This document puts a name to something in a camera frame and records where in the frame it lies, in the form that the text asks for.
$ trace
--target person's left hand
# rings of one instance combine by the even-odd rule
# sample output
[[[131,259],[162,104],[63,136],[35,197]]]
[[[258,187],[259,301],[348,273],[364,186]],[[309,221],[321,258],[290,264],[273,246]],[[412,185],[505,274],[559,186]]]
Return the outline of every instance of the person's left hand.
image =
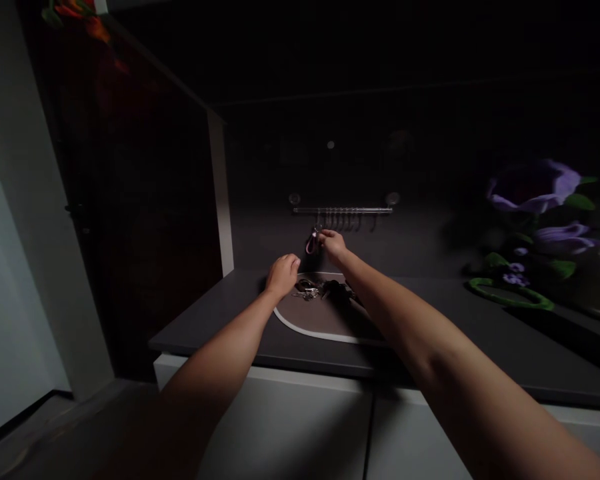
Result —
[[[299,266],[300,259],[292,253],[278,258],[269,270],[265,292],[271,292],[282,300],[298,281]]]

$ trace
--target keychain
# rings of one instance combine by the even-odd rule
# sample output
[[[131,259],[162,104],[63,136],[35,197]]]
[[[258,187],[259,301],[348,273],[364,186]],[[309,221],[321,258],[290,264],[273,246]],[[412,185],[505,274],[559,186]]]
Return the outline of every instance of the keychain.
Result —
[[[322,231],[322,225],[318,225],[317,223],[313,226],[313,232],[309,237],[309,241],[307,242],[307,246],[305,247],[305,252],[308,255],[313,255],[314,253],[318,253],[318,234]]]

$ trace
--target white cabinet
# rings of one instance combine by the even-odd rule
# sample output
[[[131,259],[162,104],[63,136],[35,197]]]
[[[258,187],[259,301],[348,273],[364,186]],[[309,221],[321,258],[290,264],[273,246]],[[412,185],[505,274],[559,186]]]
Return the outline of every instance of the white cabinet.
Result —
[[[367,480],[471,480],[419,391],[377,396],[370,442]]]
[[[600,411],[545,408],[600,455]],[[471,478],[419,391],[377,396],[370,442],[367,480]]]
[[[154,363],[162,389],[186,361]],[[253,367],[214,432],[199,479],[471,480],[417,390],[372,393],[354,380]],[[600,411],[545,407],[600,455]]]
[[[156,360],[160,388],[185,360]],[[361,480],[371,400],[354,380],[252,367],[198,479]]]

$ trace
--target forearm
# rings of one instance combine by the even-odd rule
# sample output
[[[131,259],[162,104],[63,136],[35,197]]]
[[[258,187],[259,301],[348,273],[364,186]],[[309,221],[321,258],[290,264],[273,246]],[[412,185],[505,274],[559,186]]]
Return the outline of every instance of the forearm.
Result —
[[[337,264],[474,478],[600,478],[600,458],[444,315],[351,252]]]
[[[203,404],[205,415],[221,417],[242,386],[262,332],[280,298],[262,293],[198,350],[162,392],[173,405]]]
[[[134,422],[99,479],[195,477],[222,415],[242,386],[279,298],[261,294],[189,358]]]

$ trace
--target purple flower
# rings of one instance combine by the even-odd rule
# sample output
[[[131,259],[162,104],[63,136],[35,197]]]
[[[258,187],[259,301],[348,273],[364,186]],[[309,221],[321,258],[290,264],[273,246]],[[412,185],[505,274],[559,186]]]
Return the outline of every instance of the purple flower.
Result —
[[[549,255],[578,255],[598,245],[598,240],[582,238],[589,231],[586,225],[577,221],[566,227],[548,227],[533,234],[535,246],[541,253]]]
[[[580,174],[551,159],[514,167],[489,180],[487,198],[502,211],[544,213],[562,205],[580,184]]]
[[[526,277],[516,273],[505,273],[502,275],[502,280],[518,287],[526,287],[529,284],[529,280]]]
[[[516,272],[516,273],[520,273],[520,272],[524,272],[525,266],[522,263],[510,263],[509,270]]]
[[[514,273],[505,273],[502,276],[502,280],[512,285],[518,285],[518,282],[520,281],[520,279],[516,277]]]
[[[520,275],[518,273],[516,277],[518,277],[518,285],[520,285],[521,287],[526,287],[528,286],[528,284],[530,284],[529,279],[526,278],[524,275]]]

